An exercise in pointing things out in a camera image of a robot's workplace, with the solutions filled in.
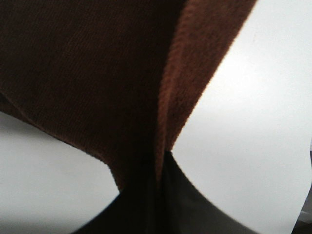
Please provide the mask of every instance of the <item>brown corduroy fabric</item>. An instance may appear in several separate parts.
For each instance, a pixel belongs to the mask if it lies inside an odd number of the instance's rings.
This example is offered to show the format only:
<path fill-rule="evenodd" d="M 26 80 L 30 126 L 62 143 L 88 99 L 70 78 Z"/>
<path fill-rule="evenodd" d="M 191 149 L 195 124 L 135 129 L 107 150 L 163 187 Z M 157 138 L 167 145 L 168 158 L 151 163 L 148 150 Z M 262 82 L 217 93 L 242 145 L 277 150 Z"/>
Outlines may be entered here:
<path fill-rule="evenodd" d="M 255 0 L 3 0 L 0 110 L 108 164 L 171 150 Z"/>

